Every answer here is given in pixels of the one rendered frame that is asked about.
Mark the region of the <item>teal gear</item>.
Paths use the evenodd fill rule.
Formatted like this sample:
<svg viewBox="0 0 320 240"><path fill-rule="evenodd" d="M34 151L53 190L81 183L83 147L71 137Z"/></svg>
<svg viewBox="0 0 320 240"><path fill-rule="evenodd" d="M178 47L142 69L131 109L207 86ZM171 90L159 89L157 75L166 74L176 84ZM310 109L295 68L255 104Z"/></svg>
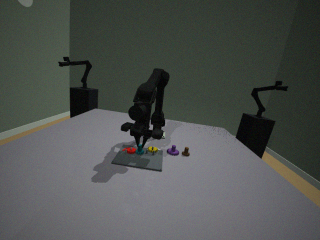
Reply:
<svg viewBox="0 0 320 240"><path fill-rule="evenodd" d="M138 149L135 150L135 153L136 153L137 155L142 155L142 154L144 154L144 151L142 150L142 144L139 144L139 145L138 145Z"/></svg>

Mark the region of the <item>yellow gear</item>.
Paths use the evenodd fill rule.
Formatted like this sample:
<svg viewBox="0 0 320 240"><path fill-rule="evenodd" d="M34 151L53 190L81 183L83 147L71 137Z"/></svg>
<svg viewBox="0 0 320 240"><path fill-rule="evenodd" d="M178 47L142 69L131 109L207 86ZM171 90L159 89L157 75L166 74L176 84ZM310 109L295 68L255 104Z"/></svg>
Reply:
<svg viewBox="0 0 320 240"><path fill-rule="evenodd" d="M152 148L152 146L151 146L151 147L148 147L147 149L149 152L152 152L152 153L153 153L153 151L155 151L155 153L158 152L158 149L156 147Z"/></svg>

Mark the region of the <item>brown gear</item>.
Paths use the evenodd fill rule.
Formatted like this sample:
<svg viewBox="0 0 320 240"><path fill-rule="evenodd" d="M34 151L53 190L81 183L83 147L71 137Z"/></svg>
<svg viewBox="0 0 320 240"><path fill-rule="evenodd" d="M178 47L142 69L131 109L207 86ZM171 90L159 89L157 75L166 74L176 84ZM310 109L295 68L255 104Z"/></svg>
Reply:
<svg viewBox="0 0 320 240"><path fill-rule="evenodd" d="M190 153L188 153L189 152L189 148L188 147L185 147L185 150L182 152L182 155L183 156L187 156L187 157L189 157L190 156Z"/></svg>

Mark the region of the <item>purple gear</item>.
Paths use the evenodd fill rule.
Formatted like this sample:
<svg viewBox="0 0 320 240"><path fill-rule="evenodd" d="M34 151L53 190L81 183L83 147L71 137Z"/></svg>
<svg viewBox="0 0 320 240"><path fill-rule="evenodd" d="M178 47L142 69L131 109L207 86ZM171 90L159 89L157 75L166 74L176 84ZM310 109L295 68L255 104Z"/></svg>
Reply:
<svg viewBox="0 0 320 240"><path fill-rule="evenodd" d="M176 155L176 156L178 156L179 155L179 151L176 149L176 145L172 145L172 148L170 148L170 149L167 149L167 153L169 154L169 155Z"/></svg>

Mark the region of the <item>red gear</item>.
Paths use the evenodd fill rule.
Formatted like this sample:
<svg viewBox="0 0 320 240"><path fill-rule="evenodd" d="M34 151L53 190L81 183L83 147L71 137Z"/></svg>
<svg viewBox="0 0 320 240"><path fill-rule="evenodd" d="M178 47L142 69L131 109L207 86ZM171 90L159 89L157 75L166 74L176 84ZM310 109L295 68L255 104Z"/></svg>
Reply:
<svg viewBox="0 0 320 240"><path fill-rule="evenodd" d="M126 148L126 150L127 150L127 154L136 154L135 153L135 151L136 151L136 149L135 148L132 148L132 150L130 150L131 148Z"/></svg>

